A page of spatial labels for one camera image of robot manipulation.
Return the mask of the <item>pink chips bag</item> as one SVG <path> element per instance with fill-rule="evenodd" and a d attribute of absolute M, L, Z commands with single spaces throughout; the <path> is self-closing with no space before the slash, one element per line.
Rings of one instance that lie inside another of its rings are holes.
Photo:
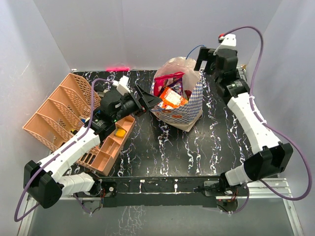
<path fill-rule="evenodd" d="M 184 76 L 184 72 L 176 72 L 173 74 L 163 75 L 154 78 L 154 96 L 160 96 L 164 89 L 173 84 L 174 82 L 178 81 Z"/>

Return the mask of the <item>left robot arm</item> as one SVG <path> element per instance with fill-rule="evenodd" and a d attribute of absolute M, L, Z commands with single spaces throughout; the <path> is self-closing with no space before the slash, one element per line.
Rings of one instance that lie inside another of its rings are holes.
<path fill-rule="evenodd" d="M 101 144 L 115 129 L 116 122 L 131 114 L 140 116 L 162 99 L 135 87 L 121 94 L 117 89 L 105 93 L 93 116 L 69 141 L 39 162 L 29 161 L 24 167 L 24 192 L 43 208 L 50 208 L 60 197 L 79 192 L 97 196 L 102 185 L 87 173 L 65 176 L 65 172 L 84 154 Z"/>

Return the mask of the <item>blue checkered paper bag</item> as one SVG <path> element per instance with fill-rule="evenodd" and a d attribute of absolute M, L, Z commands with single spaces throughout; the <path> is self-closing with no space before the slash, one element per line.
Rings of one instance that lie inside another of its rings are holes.
<path fill-rule="evenodd" d="M 163 122 L 190 131 L 202 115 L 203 84 L 196 60 L 175 57 L 154 75 L 150 94 L 161 99 L 151 112 Z"/>

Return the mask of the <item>orange snack bag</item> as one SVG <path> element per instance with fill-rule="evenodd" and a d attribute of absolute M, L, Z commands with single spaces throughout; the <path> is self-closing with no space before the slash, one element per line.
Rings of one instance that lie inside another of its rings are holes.
<path fill-rule="evenodd" d="M 159 106 L 162 109 L 176 109 L 188 103 L 183 96 L 180 96 L 169 87 L 166 87 L 160 98 L 162 101 L 159 103 Z"/>

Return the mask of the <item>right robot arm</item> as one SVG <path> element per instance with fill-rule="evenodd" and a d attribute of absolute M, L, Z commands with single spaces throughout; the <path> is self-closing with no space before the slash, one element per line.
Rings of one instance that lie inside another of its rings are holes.
<path fill-rule="evenodd" d="M 249 85 L 237 68 L 237 51 L 216 51 L 202 46 L 194 68 L 196 71 L 203 61 L 206 62 L 205 73 L 215 80 L 218 95 L 238 119 L 253 153 L 242 165 L 222 173 L 214 187 L 225 195 L 231 195 L 238 185 L 282 173 L 293 154 L 293 148 L 289 143 L 282 143 L 265 127 L 262 119 L 254 115 L 255 106 L 249 94 Z"/>

